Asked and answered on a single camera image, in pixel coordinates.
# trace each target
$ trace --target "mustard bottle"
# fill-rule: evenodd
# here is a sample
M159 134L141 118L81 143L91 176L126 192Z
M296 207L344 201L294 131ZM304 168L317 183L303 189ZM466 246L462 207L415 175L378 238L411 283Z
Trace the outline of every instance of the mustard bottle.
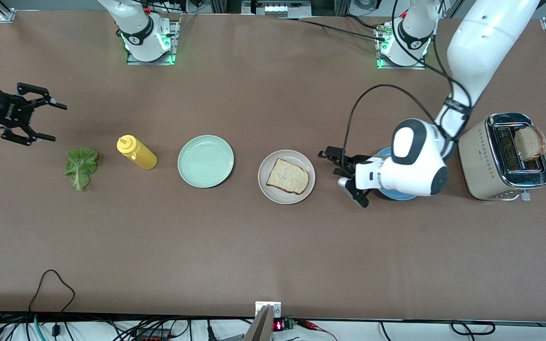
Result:
M120 137L117 140L117 150L143 169L153 169L157 164L156 155L134 136Z

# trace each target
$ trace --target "green lettuce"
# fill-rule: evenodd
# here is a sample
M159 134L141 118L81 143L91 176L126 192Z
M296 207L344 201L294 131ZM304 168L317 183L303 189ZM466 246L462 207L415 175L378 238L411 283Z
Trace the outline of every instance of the green lettuce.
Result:
M76 190L83 190L90 183L90 175L96 172L98 151L92 148L81 147L67 151L67 167L64 174L70 178L71 186Z

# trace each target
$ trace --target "slice of bread on plate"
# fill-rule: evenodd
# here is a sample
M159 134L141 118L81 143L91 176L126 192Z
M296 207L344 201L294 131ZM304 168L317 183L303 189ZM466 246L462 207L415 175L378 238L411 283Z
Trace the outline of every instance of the slice of bread on plate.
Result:
M517 130L513 142L524 161L534 160L546 153L546 139L538 127L531 126Z
M292 162L278 158L267 179L267 186L288 193L303 194L309 186L309 173Z

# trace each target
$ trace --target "blue plate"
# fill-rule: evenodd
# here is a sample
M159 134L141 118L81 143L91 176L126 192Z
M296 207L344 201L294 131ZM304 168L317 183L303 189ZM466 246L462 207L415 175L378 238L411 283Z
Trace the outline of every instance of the blue plate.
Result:
M379 155L390 155L391 154L391 147L386 147L382 151L379 151L378 154ZM413 196L412 194L401 193L398 190L379 188L379 191L382 194L384 194L386 197L394 199L394 200L399 200L399 201L406 201L406 200L416 198L416 196Z

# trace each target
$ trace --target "tabletop surface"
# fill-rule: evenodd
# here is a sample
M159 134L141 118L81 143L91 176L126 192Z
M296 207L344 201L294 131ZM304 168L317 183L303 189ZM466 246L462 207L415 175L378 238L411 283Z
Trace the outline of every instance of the tabletop surface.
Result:
M349 18L317 20L368 33ZM458 23L440 22L440 51ZM342 145L366 88L403 86L437 113L444 78L378 70L368 39L293 20L199 15L167 67L126 66L115 29L98 11L20 12L0 25L0 88L47 87L69 106L33 115L54 143L0 139L0 309L26 310L53 268L77 292L70 311L250 316L256 300L279 300L301 317L546 321L546 187L530 203L478 201L455 155L437 196L371 196L363 209L317 158ZM536 21L468 127L496 112L527 114L546 134L546 32ZM356 110L347 153L387 147L410 117L424 118L403 94L373 91ZM156 168L117 152L125 134L156 153ZM236 163L221 185L193 188L176 161L205 134L229 142ZM83 192L63 175L77 147L100 152ZM314 190L296 205L258 187L260 163L279 149L316 169ZM47 277L34 310L58 311L69 298Z

